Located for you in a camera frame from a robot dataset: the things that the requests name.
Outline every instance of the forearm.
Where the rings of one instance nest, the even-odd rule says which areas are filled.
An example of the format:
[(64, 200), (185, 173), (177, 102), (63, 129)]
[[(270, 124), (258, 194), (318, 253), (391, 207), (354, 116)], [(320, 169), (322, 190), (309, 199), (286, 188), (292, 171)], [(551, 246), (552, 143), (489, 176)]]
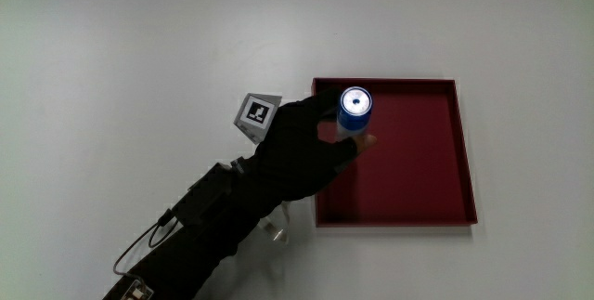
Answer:
[[(238, 189), (246, 189), (239, 179), (233, 185), (234, 191)], [(182, 227), (128, 272), (143, 278), (154, 291), (151, 300), (193, 299), (219, 262), (236, 253), (258, 221), (237, 199), (226, 198), (208, 222)], [(121, 300), (132, 281), (121, 278), (104, 299)]]

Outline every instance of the can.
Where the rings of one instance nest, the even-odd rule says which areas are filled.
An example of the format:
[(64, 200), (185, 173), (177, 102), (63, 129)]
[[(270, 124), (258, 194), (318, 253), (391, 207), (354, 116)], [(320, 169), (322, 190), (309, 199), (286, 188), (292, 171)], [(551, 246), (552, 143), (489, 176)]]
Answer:
[(336, 139), (342, 140), (364, 134), (369, 126), (373, 99), (360, 86), (352, 86), (342, 92), (336, 120)]

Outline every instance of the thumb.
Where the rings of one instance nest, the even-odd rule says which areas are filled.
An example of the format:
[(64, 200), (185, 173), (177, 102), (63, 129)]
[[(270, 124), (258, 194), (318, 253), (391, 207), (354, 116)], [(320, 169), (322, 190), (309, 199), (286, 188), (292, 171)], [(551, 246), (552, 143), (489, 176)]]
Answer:
[(369, 134), (358, 135), (352, 137), (352, 139), (355, 141), (356, 144), (357, 155), (365, 150), (368, 150), (369, 148), (373, 147), (376, 143), (378, 143), (378, 138)]

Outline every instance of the white surface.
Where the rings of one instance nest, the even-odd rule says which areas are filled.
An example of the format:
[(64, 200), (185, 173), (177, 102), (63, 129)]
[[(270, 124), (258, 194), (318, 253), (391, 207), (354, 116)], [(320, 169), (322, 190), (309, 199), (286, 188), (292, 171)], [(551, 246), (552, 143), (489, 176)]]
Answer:
[(294, 204), (289, 247), (254, 232), (198, 298), (591, 299), (593, 8), (0, 0), (0, 297), (100, 298), (208, 166), (252, 153), (248, 92), (400, 76), (456, 79), (479, 224), (322, 234)]

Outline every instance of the finger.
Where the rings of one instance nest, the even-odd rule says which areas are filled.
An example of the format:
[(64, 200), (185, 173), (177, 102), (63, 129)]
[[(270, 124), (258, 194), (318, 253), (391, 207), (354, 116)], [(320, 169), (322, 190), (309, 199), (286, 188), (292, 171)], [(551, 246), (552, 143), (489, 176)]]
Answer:
[(357, 155), (357, 145), (352, 138), (335, 143), (318, 141), (313, 155), (315, 156), (310, 160), (312, 170), (326, 172), (341, 163), (353, 160)]
[(336, 108), (338, 107), (339, 98), (341, 97), (341, 89), (332, 87), (324, 90), (317, 95), (306, 98), (301, 103), (309, 110), (313, 111), (316, 120), (330, 113), (336, 115)]
[(361, 152), (368, 150), (369, 148), (375, 146), (378, 143), (378, 138), (374, 137), (373, 135), (365, 134), (352, 137), (356, 144), (356, 152), (360, 154)]

